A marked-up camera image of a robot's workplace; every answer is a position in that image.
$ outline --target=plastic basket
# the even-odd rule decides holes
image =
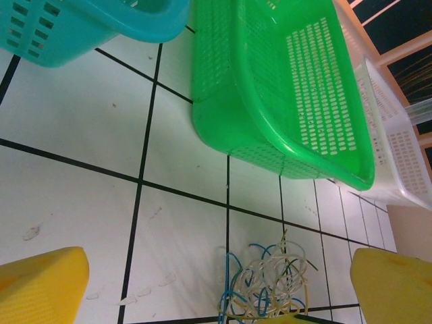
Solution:
[[[371,187],[371,141],[331,1],[197,1],[195,26],[204,142],[288,178]]]
[[[1,0],[0,47],[59,66],[121,33],[162,43],[186,25],[189,0]]]
[[[432,183],[411,120],[383,77],[365,59],[356,69],[375,156],[375,182],[364,197],[432,210]]]

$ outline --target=wall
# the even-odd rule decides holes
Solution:
[[[432,262],[432,212],[420,207],[387,209],[398,253]]]

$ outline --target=tangled wire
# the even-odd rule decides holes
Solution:
[[[308,290],[304,273],[308,263],[312,264],[306,260],[303,248],[287,241],[286,233],[278,244],[266,248],[256,243],[249,246],[262,248],[263,253],[260,259],[253,260],[246,268],[243,268],[234,253],[227,253],[227,290],[219,302],[219,323],[224,322],[226,316],[243,323],[245,320],[268,319],[282,313],[304,311],[307,314]],[[301,255],[293,253],[293,247],[300,250]],[[236,260],[239,270],[228,282],[231,257]],[[293,297],[301,288],[304,288],[305,302]]]

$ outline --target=green plastic basket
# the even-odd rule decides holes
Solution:
[[[193,120],[214,149],[287,178],[372,186],[371,141],[330,0],[196,2]]]

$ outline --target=tiled floor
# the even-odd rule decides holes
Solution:
[[[204,145],[190,119],[193,37],[119,36],[56,70],[0,50],[0,264],[83,246],[86,296],[99,298],[83,299],[77,323],[210,323],[225,250],[247,262],[249,243],[286,228],[319,269],[310,314],[362,323],[350,262],[359,247],[395,250],[385,206]]]

